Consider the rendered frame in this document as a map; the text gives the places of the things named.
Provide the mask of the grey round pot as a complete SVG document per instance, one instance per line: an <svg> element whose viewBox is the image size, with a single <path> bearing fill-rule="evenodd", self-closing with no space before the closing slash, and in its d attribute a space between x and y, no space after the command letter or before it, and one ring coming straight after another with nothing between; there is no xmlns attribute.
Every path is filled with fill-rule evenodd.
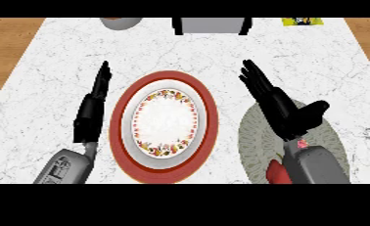
<svg viewBox="0 0 370 226"><path fill-rule="evenodd" d="M132 28L140 21L140 18L100 18L103 26L112 30L126 30Z"/></svg>

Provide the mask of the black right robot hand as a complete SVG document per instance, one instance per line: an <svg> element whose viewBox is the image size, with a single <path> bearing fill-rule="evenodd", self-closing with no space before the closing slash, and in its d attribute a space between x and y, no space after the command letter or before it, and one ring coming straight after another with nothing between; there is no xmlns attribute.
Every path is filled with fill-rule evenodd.
<svg viewBox="0 0 370 226"><path fill-rule="evenodd" d="M327 101L315 101L297 108L284 91L275 87L251 60L243 61L238 76L259 104L269 126L282 141L302 137L322 124L330 107Z"/></svg>

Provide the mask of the red-rimmed white floral plate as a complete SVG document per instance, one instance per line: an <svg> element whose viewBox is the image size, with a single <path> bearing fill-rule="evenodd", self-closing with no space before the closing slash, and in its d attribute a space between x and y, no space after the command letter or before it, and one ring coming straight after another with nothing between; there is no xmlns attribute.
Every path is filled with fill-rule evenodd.
<svg viewBox="0 0 370 226"><path fill-rule="evenodd" d="M216 101L188 73L164 70L124 91L109 120L109 147L142 183L174 183L200 169L216 143Z"/></svg>

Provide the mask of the round grey woven placemat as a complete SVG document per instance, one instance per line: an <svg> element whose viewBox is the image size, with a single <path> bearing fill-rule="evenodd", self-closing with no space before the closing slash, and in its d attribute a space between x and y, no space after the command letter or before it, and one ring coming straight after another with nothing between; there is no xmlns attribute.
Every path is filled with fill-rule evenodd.
<svg viewBox="0 0 370 226"><path fill-rule="evenodd" d="M349 164L339 135L322 119L322 124L303 135L309 146L322 146L334 155L345 175L349 175ZM247 110L238 128L238 154L241 165L253 184L268 184L266 170L271 160L281 161L284 156L282 140L268 124L259 104Z"/></svg>

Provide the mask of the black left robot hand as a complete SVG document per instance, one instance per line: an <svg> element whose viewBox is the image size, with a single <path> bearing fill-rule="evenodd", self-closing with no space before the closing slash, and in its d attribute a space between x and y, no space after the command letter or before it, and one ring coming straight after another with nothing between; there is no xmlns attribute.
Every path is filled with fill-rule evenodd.
<svg viewBox="0 0 370 226"><path fill-rule="evenodd" d="M97 142L109 79L108 61L103 61L95 77L92 92L83 99L74 120L74 143Z"/></svg>

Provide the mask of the grey appliance with black legs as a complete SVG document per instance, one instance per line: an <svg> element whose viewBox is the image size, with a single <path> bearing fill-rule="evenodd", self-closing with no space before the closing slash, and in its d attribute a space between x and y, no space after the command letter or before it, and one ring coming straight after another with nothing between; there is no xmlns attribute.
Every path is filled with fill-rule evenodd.
<svg viewBox="0 0 370 226"><path fill-rule="evenodd" d="M245 35L251 28L250 18L173 18L176 35L185 33L237 33Z"/></svg>

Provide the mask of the yellow printed packet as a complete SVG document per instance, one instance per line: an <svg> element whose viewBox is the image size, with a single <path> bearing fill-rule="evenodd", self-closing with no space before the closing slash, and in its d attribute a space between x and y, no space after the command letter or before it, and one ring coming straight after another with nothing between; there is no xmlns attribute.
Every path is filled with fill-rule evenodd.
<svg viewBox="0 0 370 226"><path fill-rule="evenodd" d="M324 24L321 18L282 18L281 22L284 26Z"/></svg>

